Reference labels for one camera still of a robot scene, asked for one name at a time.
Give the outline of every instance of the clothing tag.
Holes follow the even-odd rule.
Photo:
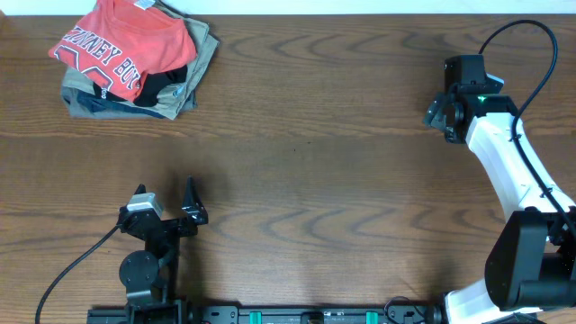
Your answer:
[[[179,96],[179,95],[184,91],[184,88],[185,88],[185,87],[186,87],[185,85],[180,86],[179,88],[177,88],[177,89],[172,93],[172,95],[173,95],[174,97]]]
[[[155,2],[156,0],[138,0],[134,3],[134,5],[136,5],[140,9],[146,10],[150,8],[152,5],[154,5]]]

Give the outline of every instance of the wood grain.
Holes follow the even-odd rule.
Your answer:
[[[576,24],[549,23],[553,78],[524,117],[559,186],[576,195]],[[221,46],[176,121],[70,119],[47,57],[77,17],[7,17],[0,34],[0,323],[30,323],[51,280],[115,223],[139,183],[178,216],[193,175],[211,223],[183,240],[194,301],[384,303],[482,277],[504,225],[482,166],[427,130],[443,60],[474,53],[504,15],[203,16]],[[547,70],[537,29],[505,32],[488,70],[521,104]],[[122,305],[117,269],[141,242],[117,234],[50,296],[45,323]],[[571,323],[574,311],[542,316]]]

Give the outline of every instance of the folded clothes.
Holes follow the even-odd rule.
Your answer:
[[[187,71],[185,74],[185,81],[182,83],[173,83],[162,88],[162,90],[157,93],[157,103],[151,107],[139,106],[129,101],[116,103],[121,104],[122,106],[109,106],[105,105],[105,103],[98,102],[100,105],[105,106],[106,110],[94,112],[94,105],[90,110],[78,103],[78,91],[84,92],[88,95],[93,95],[94,98],[103,101],[106,100],[96,96],[97,92],[95,92],[94,82],[92,80],[90,80],[86,75],[83,75],[69,67],[64,75],[64,80],[62,81],[61,95],[71,116],[109,119],[145,118],[150,117],[150,115],[160,115],[173,120],[180,112],[191,110],[196,106],[194,90],[205,74],[219,42],[208,34],[209,27],[206,23],[191,18],[184,18],[178,13],[175,13],[163,6],[159,1],[156,2],[155,7],[173,18],[183,19],[184,25],[186,26],[190,37],[193,39],[198,55],[195,60],[186,65]],[[124,105],[138,110],[124,109]]]
[[[158,103],[158,93],[168,85],[183,83],[186,81],[188,66],[183,66],[171,71],[148,75],[146,83],[142,87],[142,92],[134,100],[134,104],[139,107],[153,107]],[[102,99],[125,102],[124,98],[102,89],[97,83],[93,84],[94,94]]]
[[[93,119],[127,119],[127,118],[164,118],[161,115],[151,115],[146,110],[131,110],[132,107],[126,106],[121,103],[109,102],[104,99],[96,98],[93,94],[87,94],[81,90],[73,87],[63,86],[60,89],[60,95],[64,105],[68,108],[68,113],[72,117],[77,118],[93,118]],[[109,104],[119,104],[118,106],[110,106]],[[190,111],[196,108],[196,96],[192,92],[183,106],[183,112]]]
[[[49,55],[134,101],[149,74],[193,61],[196,48],[182,19],[154,7],[142,10],[130,0],[97,0]]]

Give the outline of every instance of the orange shirt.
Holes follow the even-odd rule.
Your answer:
[[[49,55],[84,73],[102,89],[134,101],[148,74],[189,63],[196,48],[184,25],[134,0],[97,0]]]

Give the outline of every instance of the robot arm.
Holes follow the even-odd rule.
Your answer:
[[[490,104],[490,99],[488,97],[484,99],[483,104]],[[514,116],[509,112],[493,112],[480,118],[474,117],[468,129],[466,144],[484,166],[502,204],[506,221],[512,212],[523,211],[528,207],[536,207],[540,212],[556,212],[550,201],[542,195],[542,190],[510,138],[510,125],[513,119]],[[550,188],[556,201],[565,212],[569,212],[574,202],[558,188],[546,172],[528,142],[522,121],[518,123],[517,129],[519,141],[532,165]]]
[[[507,221],[486,262],[485,279],[450,292],[445,318],[459,324],[507,322],[522,313],[574,306],[574,237],[554,230],[560,216],[511,138],[518,110],[509,97],[498,94],[503,82],[484,72],[482,55],[448,59],[445,80],[445,93],[436,96],[424,123],[443,131],[448,142],[468,145],[486,169]],[[571,219],[576,217],[574,202],[546,172],[521,121],[517,135],[552,196]],[[545,254],[550,238],[561,248]]]

